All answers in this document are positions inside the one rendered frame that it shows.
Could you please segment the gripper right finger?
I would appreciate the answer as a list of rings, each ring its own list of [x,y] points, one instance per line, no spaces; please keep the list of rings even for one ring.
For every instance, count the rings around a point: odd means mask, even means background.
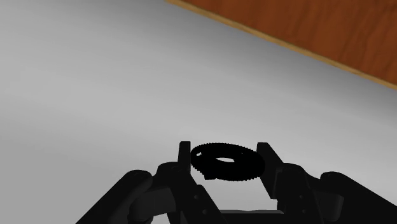
[[[256,152],[265,170],[260,177],[277,209],[296,224],[397,224],[397,206],[340,172],[319,178],[283,162],[268,143]]]

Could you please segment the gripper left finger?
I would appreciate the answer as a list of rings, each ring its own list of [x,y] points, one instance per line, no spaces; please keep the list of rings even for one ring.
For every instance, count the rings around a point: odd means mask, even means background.
[[[177,161],[159,165],[155,175],[127,172],[76,224],[151,224],[161,214],[170,224],[228,224],[190,170],[191,142],[182,141]]]

